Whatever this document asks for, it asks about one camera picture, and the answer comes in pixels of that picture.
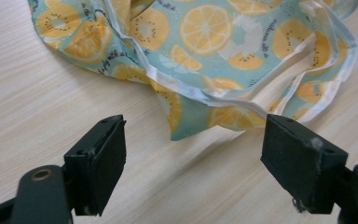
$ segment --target lemon print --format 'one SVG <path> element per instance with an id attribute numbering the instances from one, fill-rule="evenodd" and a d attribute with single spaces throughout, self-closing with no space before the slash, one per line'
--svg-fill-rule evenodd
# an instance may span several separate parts
<path id="1" fill-rule="evenodd" d="M 323 83 L 303 83 L 298 86 L 295 96 L 301 98 L 307 103 L 318 103 L 324 94 Z"/>
<path id="2" fill-rule="evenodd" d="M 59 49 L 62 46 L 61 39 L 54 39 L 54 38 L 44 38 L 45 43 L 54 50 Z"/>
<path id="3" fill-rule="evenodd" d="M 272 50 L 278 58 L 284 59 L 311 34 L 310 28 L 302 21 L 298 19 L 285 21 L 274 33 Z"/>
<path id="4" fill-rule="evenodd" d="M 196 59 L 191 57 L 190 55 L 185 52 L 184 49 L 180 48 L 177 45 L 174 45 L 170 52 L 171 60 L 176 63 L 182 64 L 188 68 L 193 70 L 200 70 L 202 68 L 202 64 L 199 63 Z"/>
<path id="5" fill-rule="evenodd" d="M 97 21 L 84 21 L 74 38 L 63 49 L 63 53 L 81 63 L 99 63 L 106 53 L 112 38 L 111 27 L 101 13 Z"/>
<path id="6" fill-rule="evenodd" d="M 209 88 L 219 88 L 224 90 L 245 89 L 238 81 L 226 77 L 205 77 L 204 79 Z"/>
<path id="7" fill-rule="evenodd" d="M 155 50 L 164 43 L 169 31 L 165 14 L 150 7 L 131 21 L 130 36 L 141 46 Z"/>
<path id="8" fill-rule="evenodd" d="M 79 13 L 69 4 L 60 0 L 45 0 L 48 10 L 35 22 L 35 27 L 42 36 L 60 38 L 71 35 L 81 22 Z"/>
<path id="9" fill-rule="evenodd" d="M 264 126 L 265 121 L 254 112 L 234 106 L 213 107 L 208 117 L 208 128 L 219 125 L 231 130 L 244 130 Z"/>
<path id="10" fill-rule="evenodd" d="M 144 84 L 150 83 L 149 78 L 146 76 L 146 72 L 144 69 L 126 63 L 116 65 L 116 67 L 112 71 L 112 75 L 115 78 L 122 80 L 140 82 Z"/>
<path id="11" fill-rule="evenodd" d="M 175 132 L 182 118 L 182 106 L 180 104 L 179 95 L 159 85 L 157 82 L 150 80 L 150 84 L 156 91 L 162 104 L 165 114 L 168 114 L 168 122 L 171 132 Z"/>
<path id="12" fill-rule="evenodd" d="M 229 58 L 227 62 L 232 67 L 238 68 L 240 70 L 255 70 L 256 68 L 259 68 L 261 65 L 263 65 L 264 60 L 254 55 L 253 53 L 247 55 L 238 53 Z"/>
<path id="13" fill-rule="evenodd" d="M 185 46 L 203 56 L 224 47 L 232 32 L 233 22 L 228 11 L 209 4 L 190 9 L 180 25 L 180 36 Z"/>
<path id="14" fill-rule="evenodd" d="M 269 13 L 273 8 L 277 7 L 282 0 L 266 1 L 261 0 L 227 0 L 229 5 L 241 15 L 262 15 Z"/>

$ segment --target wooden table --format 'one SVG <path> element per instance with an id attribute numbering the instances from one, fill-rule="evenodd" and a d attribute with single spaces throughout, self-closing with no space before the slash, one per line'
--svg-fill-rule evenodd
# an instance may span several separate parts
<path id="1" fill-rule="evenodd" d="M 358 9 L 346 20 L 358 39 Z M 213 128 L 172 142 L 150 87 L 71 65 L 35 34 L 26 0 L 0 0 L 0 203 L 27 171 L 62 155 L 100 119 L 123 114 L 128 158 L 102 217 L 75 223 L 337 223 L 298 214 L 260 161 L 264 130 Z M 358 163 L 358 60 L 308 125 Z"/>

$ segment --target wood grain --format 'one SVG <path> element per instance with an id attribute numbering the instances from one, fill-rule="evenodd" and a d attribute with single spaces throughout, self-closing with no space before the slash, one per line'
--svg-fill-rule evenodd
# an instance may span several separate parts
<path id="1" fill-rule="evenodd" d="M 358 39 L 358 9 L 346 20 Z M 298 214 L 260 162 L 264 130 L 213 128 L 179 142 L 156 94 L 142 84 L 93 74 L 48 50 L 27 1 L 0 0 L 0 203 L 19 179 L 62 155 L 100 119 L 123 114 L 128 158 L 102 217 L 75 223 L 337 223 Z M 358 163 L 358 61 L 313 131 Z"/>

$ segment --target screw hole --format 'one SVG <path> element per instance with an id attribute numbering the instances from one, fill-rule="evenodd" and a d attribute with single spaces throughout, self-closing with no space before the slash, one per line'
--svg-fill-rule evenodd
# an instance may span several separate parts
<path id="1" fill-rule="evenodd" d="M 33 173 L 31 178 L 33 181 L 40 181 L 49 178 L 52 174 L 51 170 L 39 170 Z"/>
<path id="2" fill-rule="evenodd" d="M 331 149 L 331 148 L 325 148 L 324 151 L 325 151 L 326 153 L 329 153 L 329 154 L 335 153 L 335 151 L 334 151 L 333 149 Z"/>

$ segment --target fruit pattern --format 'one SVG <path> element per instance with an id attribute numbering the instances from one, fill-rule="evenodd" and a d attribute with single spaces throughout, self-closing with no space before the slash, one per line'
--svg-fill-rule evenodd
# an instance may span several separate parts
<path id="1" fill-rule="evenodd" d="M 264 127 L 268 112 L 308 121 L 331 103 L 358 48 L 341 21 L 358 0 L 28 2 L 37 34 L 65 60 L 151 85 L 172 140 L 216 125 Z M 307 45 L 309 70 L 270 106 L 252 102 Z"/>

